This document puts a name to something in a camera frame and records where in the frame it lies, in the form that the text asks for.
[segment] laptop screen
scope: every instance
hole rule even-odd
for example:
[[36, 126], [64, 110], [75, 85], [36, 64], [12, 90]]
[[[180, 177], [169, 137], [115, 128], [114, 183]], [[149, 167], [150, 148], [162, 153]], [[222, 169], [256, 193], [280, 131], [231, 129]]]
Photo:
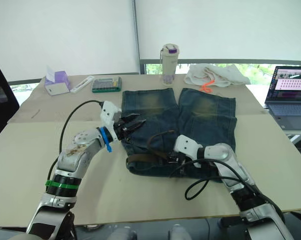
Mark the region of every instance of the laptop screen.
[[301, 101], [301, 66], [277, 66], [266, 97], [268, 101]]

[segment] denim jeans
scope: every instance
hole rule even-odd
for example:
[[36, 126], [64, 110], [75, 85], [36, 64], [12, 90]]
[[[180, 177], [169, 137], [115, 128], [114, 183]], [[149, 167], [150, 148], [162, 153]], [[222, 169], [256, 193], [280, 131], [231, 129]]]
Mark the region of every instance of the denim jeans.
[[[138, 113], [136, 120], [146, 119], [145, 124], [132, 133], [129, 140], [121, 141], [127, 155], [152, 153], [148, 140], [159, 133], [174, 130], [174, 133], [157, 136], [150, 147], [153, 150], [170, 153], [176, 138], [183, 134], [203, 147], [226, 143], [235, 151], [234, 130], [235, 98], [220, 97], [194, 89], [184, 88], [178, 105], [172, 88], [159, 90], [124, 91], [122, 94], [122, 115]], [[127, 168], [135, 174], [147, 176], [169, 176], [174, 165], [160, 166], [145, 162], [134, 162]], [[189, 167], [188, 177], [210, 176], [205, 169]]]

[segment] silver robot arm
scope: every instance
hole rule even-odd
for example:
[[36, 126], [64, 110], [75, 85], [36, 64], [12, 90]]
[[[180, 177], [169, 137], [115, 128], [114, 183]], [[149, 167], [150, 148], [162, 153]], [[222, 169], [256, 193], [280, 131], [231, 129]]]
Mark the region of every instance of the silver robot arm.
[[27, 227], [27, 234], [45, 240], [73, 238], [74, 214], [70, 209], [75, 206], [77, 191], [92, 158], [104, 147], [111, 152], [111, 142], [126, 138], [145, 122], [137, 121], [126, 127], [138, 114], [120, 118], [121, 112], [113, 103], [104, 101], [100, 114], [104, 126], [78, 133], [60, 153], [54, 175], [45, 184], [46, 192]]
[[[175, 142], [174, 151], [185, 154], [192, 161], [197, 159], [221, 161], [233, 168], [250, 186], [248, 188], [241, 182], [222, 179], [240, 209], [240, 217], [248, 224], [247, 233], [250, 239], [293, 240], [293, 236], [283, 223], [275, 207], [270, 203], [271, 200], [260, 192], [251, 175], [237, 161], [237, 157], [229, 145], [218, 143], [204, 148], [193, 139], [180, 135]], [[220, 176], [238, 179], [227, 166], [220, 163], [214, 164]], [[201, 167], [199, 162], [195, 162], [194, 165], [197, 168]]]

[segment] purple tissue box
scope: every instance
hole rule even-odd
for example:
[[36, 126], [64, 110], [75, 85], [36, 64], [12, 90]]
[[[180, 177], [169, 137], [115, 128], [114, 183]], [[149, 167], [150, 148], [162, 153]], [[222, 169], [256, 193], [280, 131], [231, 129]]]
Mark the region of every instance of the purple tissue box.
[[70, 82], [65, 71], [55, 72], [55, 82], [45, 77], [44, 86], [51, 96], [70, 92]]

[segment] blue ring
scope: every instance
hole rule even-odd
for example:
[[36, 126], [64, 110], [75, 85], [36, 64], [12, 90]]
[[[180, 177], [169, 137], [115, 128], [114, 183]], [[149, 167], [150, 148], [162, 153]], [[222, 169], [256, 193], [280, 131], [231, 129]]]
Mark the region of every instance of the blue ring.
[[110, 146], [109, 140], [108, 140], [108, 138], [107, 138], [107, 136], [106, 136], [106, 133], [105, 133], [105, 131], [104, 131], [104, 127], [101, 127], [101, 128], [100, 128], [100, 133], [101, 133], [102, 138], [104, 139], [104, 142], [105, 142], [107, 151], [108, 151], [109, 153], [111, 153], [111, 152], [112, 152], [112, 147]]

